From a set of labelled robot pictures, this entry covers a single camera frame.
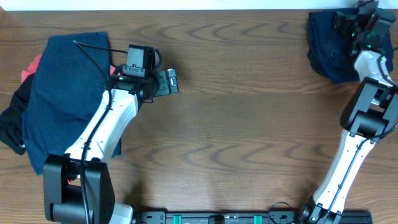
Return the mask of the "navy blue shorts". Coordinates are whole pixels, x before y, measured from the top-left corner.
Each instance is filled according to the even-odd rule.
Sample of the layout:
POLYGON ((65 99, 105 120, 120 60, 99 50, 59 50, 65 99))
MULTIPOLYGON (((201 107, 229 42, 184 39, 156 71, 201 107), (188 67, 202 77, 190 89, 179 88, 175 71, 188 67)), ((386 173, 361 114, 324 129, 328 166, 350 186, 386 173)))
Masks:
POLYGON ((364 12, 360 8, 329 9, 311 12, 308 18, 307 57, 313 70, 329 78, 333 83, 359 80, 354 62, 362 51, 372 51, 386 58, 387 75, 393 71, 394 56, 389 29, 397 16, 387 9, 371 9, 364 12), (358 16, 361 31, 355 37, 341 36, 333 32, 332 21, 335 11, 358 16))

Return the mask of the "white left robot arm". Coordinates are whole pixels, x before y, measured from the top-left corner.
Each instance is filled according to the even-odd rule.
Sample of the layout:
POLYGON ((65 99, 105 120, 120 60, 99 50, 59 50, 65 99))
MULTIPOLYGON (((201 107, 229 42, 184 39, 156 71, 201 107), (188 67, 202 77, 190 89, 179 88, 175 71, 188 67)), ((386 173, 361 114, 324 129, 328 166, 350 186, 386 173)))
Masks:
POLYGON ((105 78, 96 113, 63 155, 51 154, 43 167, 44 212, 58 223, 136 223, 130 205, 117 203, 108 165, 142 104, 178 93, 175 70, 160 70, 157 48, 131 44, 125 64, 105 78))

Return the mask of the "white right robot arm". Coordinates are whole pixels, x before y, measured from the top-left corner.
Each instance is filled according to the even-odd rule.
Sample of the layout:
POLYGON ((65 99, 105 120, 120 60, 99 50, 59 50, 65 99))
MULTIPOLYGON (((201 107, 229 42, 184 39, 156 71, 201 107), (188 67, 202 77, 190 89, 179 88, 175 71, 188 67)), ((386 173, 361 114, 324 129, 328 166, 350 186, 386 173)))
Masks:
POLYGON ((371 223, 369 212, 345 210, 346 196, 377 142, 397 129, 397 84, 392 81, 390 28, 396 15, 376 2, 308 16, 308 59, 334 83, 359 82, 344 108, 340 145, 331 167, 297 223, 371 223))

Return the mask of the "navy blue folded garment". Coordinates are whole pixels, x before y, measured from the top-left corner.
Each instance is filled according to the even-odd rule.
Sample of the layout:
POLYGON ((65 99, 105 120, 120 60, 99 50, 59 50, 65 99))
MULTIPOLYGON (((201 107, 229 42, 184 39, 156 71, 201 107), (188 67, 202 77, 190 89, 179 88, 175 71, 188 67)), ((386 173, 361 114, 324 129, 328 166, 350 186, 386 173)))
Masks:
POLYGON ((98 109, 111 58, 105 32, 50 37, 22 114, 22 140, 38 175, 51 154, 62 155, 98 109))

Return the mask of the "red printed garment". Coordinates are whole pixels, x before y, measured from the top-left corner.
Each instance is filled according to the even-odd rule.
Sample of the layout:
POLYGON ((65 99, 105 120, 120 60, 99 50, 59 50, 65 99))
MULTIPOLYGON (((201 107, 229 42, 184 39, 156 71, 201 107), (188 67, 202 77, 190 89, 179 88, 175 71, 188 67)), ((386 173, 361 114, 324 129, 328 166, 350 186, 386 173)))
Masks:
POLYGON ((23 71, 21 71, 21 83, 23 83, 30 75, 37 71, 42 54, 36 56, 36 58, 30 63, 30 65, 23 71))

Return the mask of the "black garment under pile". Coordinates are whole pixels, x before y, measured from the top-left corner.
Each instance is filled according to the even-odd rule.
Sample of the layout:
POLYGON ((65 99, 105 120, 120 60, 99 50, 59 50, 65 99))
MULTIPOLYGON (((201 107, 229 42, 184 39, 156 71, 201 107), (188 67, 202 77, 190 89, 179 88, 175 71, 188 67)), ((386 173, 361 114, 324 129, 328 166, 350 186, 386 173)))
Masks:
POLYGON ((18 155, 25 153, 22 139, 22 114, 29 104, 33 79, 34 73, 22 82, 14 92, 9 107, 1 113, 1 142, 18 155))

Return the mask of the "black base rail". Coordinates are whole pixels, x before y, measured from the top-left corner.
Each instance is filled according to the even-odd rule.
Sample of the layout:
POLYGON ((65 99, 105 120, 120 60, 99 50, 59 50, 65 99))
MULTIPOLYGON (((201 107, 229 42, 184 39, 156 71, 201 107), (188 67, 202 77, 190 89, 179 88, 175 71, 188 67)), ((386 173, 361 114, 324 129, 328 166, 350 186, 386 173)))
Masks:
POLYGON ((298 223, 299 215, 295 211, 273 210, 270 212, 250 213, 171 213, 146 211, 136 213, 132 224, 291 224, 298 223))

